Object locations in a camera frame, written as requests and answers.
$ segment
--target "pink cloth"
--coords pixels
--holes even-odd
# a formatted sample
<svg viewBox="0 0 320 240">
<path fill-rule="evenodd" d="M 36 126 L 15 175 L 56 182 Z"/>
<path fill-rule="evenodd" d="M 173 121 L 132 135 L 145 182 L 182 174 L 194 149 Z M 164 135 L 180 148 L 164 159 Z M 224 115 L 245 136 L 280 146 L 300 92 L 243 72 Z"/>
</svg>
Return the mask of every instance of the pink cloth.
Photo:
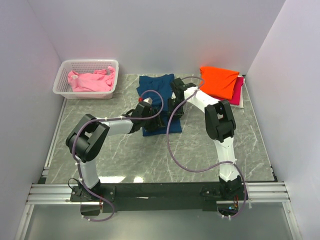
<svg viewBox="0 0 320 240">
<path fill-rule="evenodd" d="M 240 97 L 241 97 L 241 88 L 244 84 L 244 77 L 243 76 L 238 76 L 235 80 L 235 84 L 233 87 L 233 95 L 232 95 L 232 99 L 229 100 L 229 103 L 232 105 L 239 105 L 240 104 Z M 214 97 L 215 99 L 219 99 L 219 100 L 224 100 L 221 97 Z"/>
<path fill-rule="evenodd" d="M 116 70 L 111 66 L 108 70 L 109 75 L 106 75 L 106 69 L 83 74 L 71 71 L 68 73 L 68 83 L 74 92 L 109 92 L 114 85 Z"/>
</svg>

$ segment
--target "orange cloth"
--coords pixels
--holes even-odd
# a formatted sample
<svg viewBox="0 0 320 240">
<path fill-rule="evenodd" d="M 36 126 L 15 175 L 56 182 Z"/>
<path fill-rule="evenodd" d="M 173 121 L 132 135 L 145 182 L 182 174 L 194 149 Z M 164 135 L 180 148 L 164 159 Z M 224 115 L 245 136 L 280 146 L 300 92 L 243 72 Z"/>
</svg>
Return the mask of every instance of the orange cloth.
<svg viewBox="0 0 320 240">
<path fill-rule="evenodd" d="M 231 71 L 214 66 L 200 67 L 204 85 L 200 90 L 212 97 L 231 100 L 234 94 L 238 71 Z"/>
</svg>

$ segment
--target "gray marble surface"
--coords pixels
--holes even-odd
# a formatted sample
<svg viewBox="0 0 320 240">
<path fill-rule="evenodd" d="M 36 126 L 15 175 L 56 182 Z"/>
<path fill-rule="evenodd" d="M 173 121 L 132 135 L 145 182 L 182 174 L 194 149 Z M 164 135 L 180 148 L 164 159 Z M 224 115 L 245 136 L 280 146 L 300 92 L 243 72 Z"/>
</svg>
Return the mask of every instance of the gray marble surface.
<svg viewBox="0 0 320 240">
<path fill-rule="evenodd" d="M 161 74 L 148 74 L 158 77 Z M 185 82 L 198 83 L 197 79 Z M 78 173 L 66 137 L 84 114 L 95 117 L 117 117 L 135 108 L 139 76 L 121 75 L 112 99 L 67 100 L 55 138 L 47 184 L 65 184 Z M 246 181 L 273 181 L 268 155 L 254 115 L 246 87 L 243 88 L 244 108 L 233 107 L 236 121 L 234 153 Z M 217 151 L 205 129 L 205 116 L 187 103 L 181 118 L 182 133 L 170 134 L 175 157 L 189 169 L 202 169 L 218 162 Z M 205 182 L 218 181 L 219 169 L 204 173 L 190 173 L 178 167 L 171 159 L 166 136 L 143 137 L 142 131 L 108 137 L 96 158 L 97 172 L 102 182 Z"/>
</svg>

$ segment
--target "laundry basket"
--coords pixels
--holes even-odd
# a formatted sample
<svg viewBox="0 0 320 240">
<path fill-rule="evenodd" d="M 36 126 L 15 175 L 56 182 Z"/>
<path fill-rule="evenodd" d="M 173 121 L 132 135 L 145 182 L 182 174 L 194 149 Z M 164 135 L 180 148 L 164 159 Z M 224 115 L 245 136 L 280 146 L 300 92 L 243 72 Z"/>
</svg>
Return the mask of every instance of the laundry basket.
<svg viewBox="0 0 320 240">
<path fill-rule="evenodd" d="M 111 66 L 115 69 L 114 83 L 111 91 L 99 92 L 73 92 L 68 84 L 68 73 L 75 71 L 79 74 L 93 73 L 95 70 L 106 69 Z M 104 59 L 76 59 L 64 61 L 55 77 L 53 92 L 60 94 L 66 99 L 111 99 L 116 89 L 119 73 L 119 63 L 117 60 Z"/>
</svg>

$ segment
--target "folded clothing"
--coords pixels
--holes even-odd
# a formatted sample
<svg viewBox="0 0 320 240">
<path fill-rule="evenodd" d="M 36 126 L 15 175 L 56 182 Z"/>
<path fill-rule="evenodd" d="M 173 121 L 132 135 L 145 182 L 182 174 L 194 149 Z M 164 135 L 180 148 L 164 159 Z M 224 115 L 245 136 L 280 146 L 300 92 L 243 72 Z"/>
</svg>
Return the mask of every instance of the folded clothing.
<svg viewBox="0 0 320 240">
<path fill-rule="evenodd" d="M 73 92 L 109 92 L 114 85 L 116 70 L 111 66 L 107 69 L 109 75 L 106 69 L 82 74 L 71 71 L 68 73 L 68 83 Z"/>
<path fill-rule="evenodd" d="M 167 126 L 168 126 L 168 99 L 172 96 L 172 89 L 170 87 L 170 83 L 175 79 L 173 74 L 166 74 L 160 77 L 149 77 L 149 76 L 140 76 L 139 77 L 139 87 L 136 88 L 139 96 L 146 90 L 155 90 L 157 91 L 163 98 L 163 110 L 160 113 L 160 117 L 163 120 L 165 127 L 158 128 L 156 131 L 147 132 L 144 128 L 142 128 L 142 135 L 153 136 L 159 134 L 166 134 Z M 143 95 L 143 98 L 151 98 L 152 99 L 152 107 L 160 110 L 161 108 L 161 99 L 154 92 L 147 92 Z M 169 133 L 181 133 L 182 128 L 180 124 L 180 120 L 176 119 L 171 122 Z"/>
<path fill-rule="evenodd" d="M 241 91 L 242 91 L 242 86 L 245 82 L 245 78 L 243 76 L 238 76 L 236 78 L 234 88 L 233 88 L 233 96 L 232 99 L 229 100 L 229 103 L 232 105 L 239 106 L 240 101 L 241 101 Z M 215 96 L 216 99 L 218 100 L 224 100 L 225 98 Z"/>
<path fill-rule="evenodd" d="M 238 71 L 217 68 L 214 66 L 200 67 L 201 77 L 204 85 L 200 88 L 212 97 L 231 100 L 234 94 Z"/>
</svg>

